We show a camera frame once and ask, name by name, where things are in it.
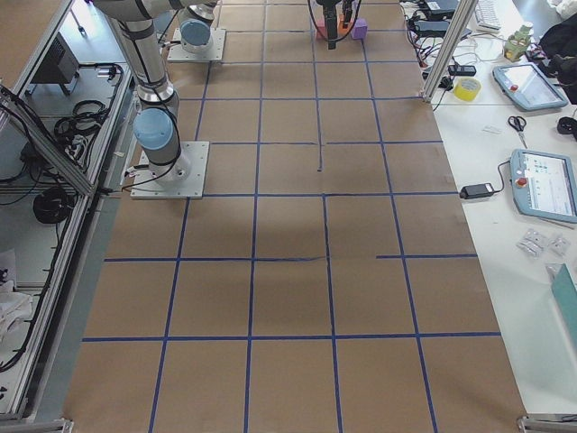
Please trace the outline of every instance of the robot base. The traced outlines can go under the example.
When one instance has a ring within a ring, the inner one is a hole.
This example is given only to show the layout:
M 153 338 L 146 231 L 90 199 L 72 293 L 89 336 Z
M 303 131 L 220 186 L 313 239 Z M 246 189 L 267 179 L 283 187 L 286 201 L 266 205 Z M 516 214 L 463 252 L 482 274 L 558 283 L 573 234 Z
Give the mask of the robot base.
M 181 142 L 182 152 L 190 161 L 190 174 L 183 180 L 158 182 L 152 180 L 131 190 L 132 198 L 202 198 L 205 188 L 206 164 L 208 163 L 208 142 Z M 142 152 L 139 164 L 148 164 L 148 158 Z M 137 171 L 134 183 L 152 179 L 148 170 Z
M 168 60 L 174 63 L 193 63 L 201 61 L 222 60 L 224 53 L 224 37 L 226 36 L 225 29 L 210 29 L 212 45 L 204 51 L 188 52 L 181 45 L 173 45 L 170 47 Z M 180 29 L 174 31 L 175 41 L 180 41 Z

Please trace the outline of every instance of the purple block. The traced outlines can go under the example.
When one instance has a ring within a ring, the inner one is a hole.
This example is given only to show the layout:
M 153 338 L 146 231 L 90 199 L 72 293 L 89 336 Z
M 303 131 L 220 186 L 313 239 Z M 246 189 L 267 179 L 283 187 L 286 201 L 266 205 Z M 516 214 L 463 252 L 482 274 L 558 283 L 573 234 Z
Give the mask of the purple block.
M 353 39 L 364 39 L 367 35 L 367 22 L 364 18 L 357 18 L 357 22 L 354 25 L 353 31 L 351 32 L 351 36 Z

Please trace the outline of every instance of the tablet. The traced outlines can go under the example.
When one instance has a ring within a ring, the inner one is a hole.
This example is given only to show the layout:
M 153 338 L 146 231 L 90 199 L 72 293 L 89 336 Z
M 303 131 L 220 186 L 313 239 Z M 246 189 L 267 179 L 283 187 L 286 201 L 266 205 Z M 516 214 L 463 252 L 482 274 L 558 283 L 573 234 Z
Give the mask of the tablet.
M 493 77 L 522 110 L 542 110 L 568 104 L 563 92 L 553 86 L 533 63 L 498 66 L 493 70 Z
M 511 155 L 510 167 L 513 199 L 520 213 L 577 223 L 577 188 L 568 157 L 518 149 Z

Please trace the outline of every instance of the scissors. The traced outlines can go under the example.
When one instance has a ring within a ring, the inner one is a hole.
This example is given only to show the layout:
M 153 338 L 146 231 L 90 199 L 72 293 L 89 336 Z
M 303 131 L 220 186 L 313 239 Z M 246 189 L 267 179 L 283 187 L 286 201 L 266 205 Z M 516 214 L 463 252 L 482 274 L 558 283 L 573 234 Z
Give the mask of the scissors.
M 525 148 L 527 149 L 527 143 L 525 143 L 525 133 L 523 133 L 523 131 L 525 130 L 525 126 L 527 126 L 527 120 L 525 120 L 525 117 L 522 117 L 520 115 L 512 115 L 508 119 L 508 125 L 515 131 L 517 131 L 517 134 L 519 134 L 519 138 L 521 139 L 523 146 L 525 146 Z

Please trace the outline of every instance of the white keyboard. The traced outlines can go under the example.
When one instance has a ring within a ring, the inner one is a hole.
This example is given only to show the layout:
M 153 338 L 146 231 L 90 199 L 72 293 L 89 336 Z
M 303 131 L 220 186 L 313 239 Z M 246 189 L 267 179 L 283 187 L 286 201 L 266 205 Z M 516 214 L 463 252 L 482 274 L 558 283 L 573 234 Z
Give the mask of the white keyboard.
M 493 0 L 479 0 L 475 6 L 474 17 L 479 30 L 498 32 L 501 29 L 501 23 L 495 14 Z

